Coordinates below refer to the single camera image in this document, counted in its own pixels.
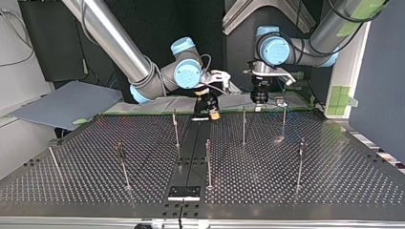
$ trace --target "perforated table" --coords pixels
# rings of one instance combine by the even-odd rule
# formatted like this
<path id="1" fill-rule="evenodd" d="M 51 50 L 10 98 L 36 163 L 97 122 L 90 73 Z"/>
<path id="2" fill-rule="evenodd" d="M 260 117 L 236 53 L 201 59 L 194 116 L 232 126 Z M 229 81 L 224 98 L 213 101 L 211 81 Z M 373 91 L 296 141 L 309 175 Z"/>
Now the perforated table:
<path id="1" fill-rule="evenodd" d="M 280 141 L 282 115 L 248 113 L 245 146 L 242 114 L 223 114 L 213 122 L 178 115 L 180 150 L 171 115 L 98 116 L 53 148 L 59 168 L 46 151 L 0 181 L 0 223 L 30 217 L 162 224 L 207 219 L 211 226 L 266 227 L 275 220 L 322 220 L 325 227 L 336 220 L 404 225 L 405 176 L 318 112 L 289 113 Z M 302 138 L 308 151 L 297 186 Z M 206 188 L 207 139 L 212 189 Z M 127 153 L 130 191 L 117 162 L 119 141 Z M 172 187 L 199 187 L 200 199 L 169 201 Z"/>

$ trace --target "white wall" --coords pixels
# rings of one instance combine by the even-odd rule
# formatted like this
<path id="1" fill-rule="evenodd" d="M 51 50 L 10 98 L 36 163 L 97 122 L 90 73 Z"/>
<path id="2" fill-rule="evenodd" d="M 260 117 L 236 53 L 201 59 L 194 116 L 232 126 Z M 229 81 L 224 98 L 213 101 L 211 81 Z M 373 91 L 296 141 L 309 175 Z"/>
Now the white wall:
<path id="1" fill-rule="evenodd" d="M 0 0 L 0 8 L 12 10 L 21 16 L 17 0 Z M 8 18 L 24 37 L 19 22 L 14 17 Z M 2 18 L 0 32 L 0 65 L 24 59 L 31 53 Z M 49 92 L 50 87 L 44 80 L 35 55 L 24 63 L 0 67 L 0 111 Z"/>
<path id="2" fill-rule="evenodd" d="M 332 86 L 351 87 L 349 97 L 354 97 L 355 88 L 357 86 L 358 76 L 360 74 L 361 63 L 367 44 L 371 22 L 366 23 L 358 32 L 353 41 L 339 53 L 336 63 L 333 66 L 333 71 L 330 79 L 330 89 L 327 98 L 327 107 L 330 100 L 330 92 Z M 344 115 L 328 115 L 327 118 L 349 118 L 352 107 L 346 107 Z"/>
<path id="3" fill-rule="evenodd" d="M 0 8 L 21 16 L 17 0 L 0 0 Z M 13 17 L 8 18 L 24 37 L 21 24 Z M 0 32 L 0 65 L 24 59 L 31 53 L 2 16 Z M 50 91 L 35 55 L 24 63 L 0 67 L 0 179 L 44 151 L 47 142 L 55 138 L 51 127 L 3 115 Z"/>

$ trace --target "vertical pin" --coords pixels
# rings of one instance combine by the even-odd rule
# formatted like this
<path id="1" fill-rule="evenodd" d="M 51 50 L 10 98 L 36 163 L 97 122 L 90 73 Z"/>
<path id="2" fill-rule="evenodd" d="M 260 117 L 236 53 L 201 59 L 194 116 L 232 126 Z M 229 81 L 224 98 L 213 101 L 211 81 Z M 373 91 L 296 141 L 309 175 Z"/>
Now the vertical pin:
<path id="1" fill-rule="evenodd" d="M 125 167 L 125 152 L 123 142 L 120 140 L 117 144 L 117 159 L 118 163 L 122 166 L 122 171 L 125 175 L 125 181 L 127 186 L 125 187 L 126 190 L 132 190 L 131 184 L 129 183 L 128 173 Z"/>
<path id="2" fill-rule="evenodd" d="M 246 108 L 244 107 L 244 139 L 243 139 L 244 146 L 246 145 Z"/>
<path id="3" fill-rule="evenodd" d="M 281 131 L 281 136 L 282 136 L 282 138 L 285 137 L 286 116 L 287 116 L 287 106 L 284 106 L 284 110 L 283 110 L 283 129 L 282 129 L 282 131 Z"/>
<path id="4" fill-rule="evenodd" d="M 305 142 L 305 139 L 302 137 L 301 142 L 300 142 L 300 147 L 299 147 L 299 156 L 300 156 L 300 166 L 298 168 L 298 178 L 297 178 L 297 189 L 296 193 L 298 194 L 299 190 L 301 189 L 301 174 L 302 174 L 302 168 L 303 168 L 303 161 L 304 161 L 304 156 L 307 153 L 307 143 Z"/>
<path id="5" fill-rule="evenodd" d="M 54 165 L 55 165 L 57 168 L 59 168 L 59 162 L 57 162 L 57 159 L 56 159 L 56 156 L 55 156 L 55 154 L 54 154 L 54 151 L 53 151 L 52 146 L 48 147 L 48 149 L 49 149 L 50 152 L 51 152 L 51 156 L 52 156 Z"/>
<path id="6" fill-rule="evenodd" d="M 206 152 L 206 162 L 208 165 L 208 190 L 212 189 L 212 180 L 211 180 L 211 141 L 206 140 L 205 143 L 205 152 Z"/>
<path id="7" fill-rule="evenodd" d="M 179 131 L 178 131 L 178 125 L 177 125 L 177 120 L 176 120 L 176 109 L 173 110 L 173 125 L 175 126 L 175 133 L 176 133 L 176 147 L 179 149 L 180 148 L 180 143 L 179 143 Z"/>

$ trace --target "blue joint cap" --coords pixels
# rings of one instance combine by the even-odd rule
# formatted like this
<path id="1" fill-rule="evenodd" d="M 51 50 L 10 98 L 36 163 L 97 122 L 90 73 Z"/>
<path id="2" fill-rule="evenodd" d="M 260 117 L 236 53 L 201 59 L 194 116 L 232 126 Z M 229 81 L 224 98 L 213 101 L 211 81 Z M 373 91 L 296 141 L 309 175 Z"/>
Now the blue joint cap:
<path id="1" fill-rule="evenodd" d="M 268 65 L 280 65 L 289 57 L 288 42 L 280 36 L 270 36 L 260 47 L 260 56 Z"/>
<path id="2" fill-rule="evenodd" d="M 329 58 L 329 60 L 328 60 L 327 62 L 325 62 L 324 64 L 322 64 L 322 65 L 320 65 L 320 66 L 317 66 L 317 67 L 322 68 L 322 67 L 330 67 L 330 66 L 334 65 L 334 63 L 336 62 L 337 56 L 339 56 L 339 52 L 333 54 L 333 55 Z"/>
<path id="3" fill-rule="evenodd" d="M 200 83 L 202 67 L 194 59 L 185 59 L 175 69 L 175 81 L 184 89 L 192 89 Z"/>
<path id="4" fill-rule="evenodd" d="M 139 103 L 145 103 L 145 102 L 149 102 L 150 99 L 147 97 L 144 97 L 142 94 L 140 94 L 137 90 L 137 88 L 135 88 L 134 85 L 131 85 L 129 87 L 129 90 L 131 91 L 132 97 Z"/>
<path id="5" fill-rule="evenodd" d="M 280 31 L 280 28 L 276 26 L 262 26 L 257 28 L 256 36 L 260 36 L 269 32 Z"/>
<path id="6" fill-rule="evenodd" d="M 176 55 L 179 52 L 183 52 L 193 47 L 196 47 L 193 39 L 191 39 L 190 37 L 184 37 L 175 41 L 170 49 L 172 50 L 173 55 Z"/>

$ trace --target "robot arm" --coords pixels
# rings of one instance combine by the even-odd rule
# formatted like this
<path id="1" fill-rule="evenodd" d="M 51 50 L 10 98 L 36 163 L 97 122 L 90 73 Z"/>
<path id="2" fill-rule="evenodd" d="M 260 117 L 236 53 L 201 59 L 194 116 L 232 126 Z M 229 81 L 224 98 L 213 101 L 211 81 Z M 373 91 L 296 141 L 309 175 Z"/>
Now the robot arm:
<path id="1" fill-rule="evenodd" d="M 138 103 L 148 102 L 178 87 L 193 89 L 209 79 L 193 40 L 184 37 L 174 42 L 171 51 L 176 61 L 159 69 L 144 56 L 103 0 L 62 0 L 80 20 L 99 46 L 106 51 L 131 83 Z"/>
<path id="2" fill-rule="evenodd" d="M 252 75 L 253 102 L 267 103 L 267 88 L 272 77 L 281 77 L 286 85 L 295 82 L 289 73 L 279 67 L 281 64 L 332 66 L 339 52 L 351 39 L 341 46 L 343 41 L 354 37 L 363 22 L 374 19 L 388 3 L 387 0 L 337 0 L 333 5 L 330 0 L 327 1 L 331 10 L 310 39 L 291 39 L 276 26 L 262 26 L 257 29 L 254 61 L 250 63 L 249 70 L 244 71 Z"/>

